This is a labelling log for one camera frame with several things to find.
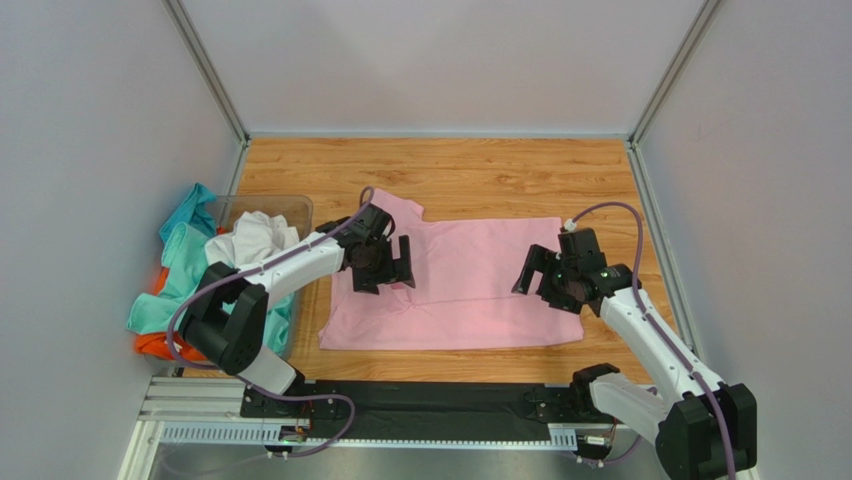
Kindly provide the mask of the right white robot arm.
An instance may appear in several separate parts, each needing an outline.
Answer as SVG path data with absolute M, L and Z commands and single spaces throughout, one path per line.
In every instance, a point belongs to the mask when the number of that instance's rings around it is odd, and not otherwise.
M 512 290 L 549 307 L 588 308 L 615 331 L 650 375 L 650 392 L 616 367 L 576 372 L 572 386 L 593 411 L 614 417 L 653 444 L 671 479 L 734 478 L 757 463 L 757 401 L 705 365 L 664 321 L 624 264 L 611 264 L 591 228 L 562 229 L 559 248 L 530 246 Z M 533 277 L 542 277 L 532 288 Z

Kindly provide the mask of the pink t shirt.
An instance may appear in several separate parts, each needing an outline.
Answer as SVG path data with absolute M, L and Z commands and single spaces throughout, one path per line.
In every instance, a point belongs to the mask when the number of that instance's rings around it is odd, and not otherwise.
M 350 272 L 331 280 L 323 350 L 474 350 L 559 345 L 583 339 L 578 315 L 516 294 L 529 247 L 558 246 L 557 217 L 427 222 L 420 204 L 376 190 L 374 205 L 408 236 L 415 287 L 357 292 Z

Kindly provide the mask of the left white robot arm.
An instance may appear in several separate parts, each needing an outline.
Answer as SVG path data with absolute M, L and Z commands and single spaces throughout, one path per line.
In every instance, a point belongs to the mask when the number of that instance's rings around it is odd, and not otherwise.
M 393 216 L 366 202 L 351 217 L 327 222 L 295 246 L 268 259 L 232 268 L 210 265 L 195 293 L 168 328 L 213 367 L 272 396 L 302 375 L 263 341 L 267 313 L 283 298 L 338 272 L 350 271 L 357 293 L 383 285 L 413 288 L 411 241 Z

